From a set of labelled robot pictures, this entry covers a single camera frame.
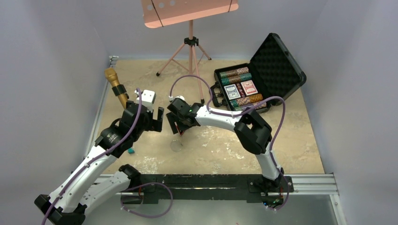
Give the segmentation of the red playing card deck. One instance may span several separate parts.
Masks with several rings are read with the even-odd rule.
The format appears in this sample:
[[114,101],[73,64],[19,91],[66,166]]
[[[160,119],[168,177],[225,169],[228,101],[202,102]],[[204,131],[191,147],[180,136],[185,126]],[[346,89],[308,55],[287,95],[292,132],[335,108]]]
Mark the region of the red playing card deck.
[[258,94],[258,90],[255,87],[254,82],[252,80],[244,81],[241,82],[240,84],[247,96]]

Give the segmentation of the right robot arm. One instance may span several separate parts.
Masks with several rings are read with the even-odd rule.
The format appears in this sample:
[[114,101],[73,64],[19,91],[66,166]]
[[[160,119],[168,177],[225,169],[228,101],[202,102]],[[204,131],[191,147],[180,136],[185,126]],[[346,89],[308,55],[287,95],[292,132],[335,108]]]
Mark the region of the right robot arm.
[[272,128],[255,110],[226,111],[201,103],[190,105],[181,97],[174,98],[167,109],[174,134],[200,126],[234,132],[242,147],[257,158],[265,188],[274,191],[281,186],[283,172],[272,152]]

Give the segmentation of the clear round disc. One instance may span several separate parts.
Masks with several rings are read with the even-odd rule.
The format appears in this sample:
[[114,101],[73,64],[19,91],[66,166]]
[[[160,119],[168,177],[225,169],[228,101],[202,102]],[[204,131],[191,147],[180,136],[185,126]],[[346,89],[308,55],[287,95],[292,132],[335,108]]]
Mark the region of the clear round disc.
[[183,150],[183,144],[182,144],[182,142],[180,141],[180,140],[173,140],[171,143],[170,143],[170,149],[173,151],[173,152],[180,152],[180,151],[182,151]]

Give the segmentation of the blue playing card deck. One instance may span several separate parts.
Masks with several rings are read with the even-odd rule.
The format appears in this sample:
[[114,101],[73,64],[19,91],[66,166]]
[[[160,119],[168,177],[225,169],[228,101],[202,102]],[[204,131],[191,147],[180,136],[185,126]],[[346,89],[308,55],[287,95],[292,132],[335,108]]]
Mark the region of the blue playing card deck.
[[228,100],[241,98],[240,92],[235,84],[224,86],[224,89]]

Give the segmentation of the black poker case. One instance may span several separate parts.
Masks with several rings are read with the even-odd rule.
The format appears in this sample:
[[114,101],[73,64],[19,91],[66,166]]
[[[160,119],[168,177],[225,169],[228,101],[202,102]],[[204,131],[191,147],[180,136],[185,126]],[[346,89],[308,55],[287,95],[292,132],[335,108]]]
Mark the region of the black poker case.
[[[238,68],[249,68],[252,81],[258,90],[258,94],[263,96],[261,101],[267,103],[267,107],[257,110],[266,112],[272,106],[280,105],[278,99],[272,96],[279,96],[287,99],[306,82],[306,74],[300,68],[286,45],[279,35],[269,33],[256,53],[248,63],[238,64],[230,67],[216,69],[214,71],[215,84],[211,86],[212,101],[215,107],[226,106],[228,110],[235,111],[228,100],[224,86],[221,84],[220,72],[225,72]],[[247,97],[240,82],[235,83],[241,98]]]

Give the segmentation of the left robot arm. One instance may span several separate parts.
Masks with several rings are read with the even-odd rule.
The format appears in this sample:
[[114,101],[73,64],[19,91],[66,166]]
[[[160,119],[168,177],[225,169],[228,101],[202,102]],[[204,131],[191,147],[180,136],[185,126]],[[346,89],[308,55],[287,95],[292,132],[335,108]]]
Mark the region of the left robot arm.
[[81,225],[86,216],[114,194],[136,191],[143,183],[141,173],[130,164],[122,165],[106,181],[94,182],[145,131],[162,131],[164,108],[153,117],[152,103],[127,101],[122,116],[101,131],[94,145],[75,171],[53,192],[39,195],[34,203],[44,214],[42,224]]

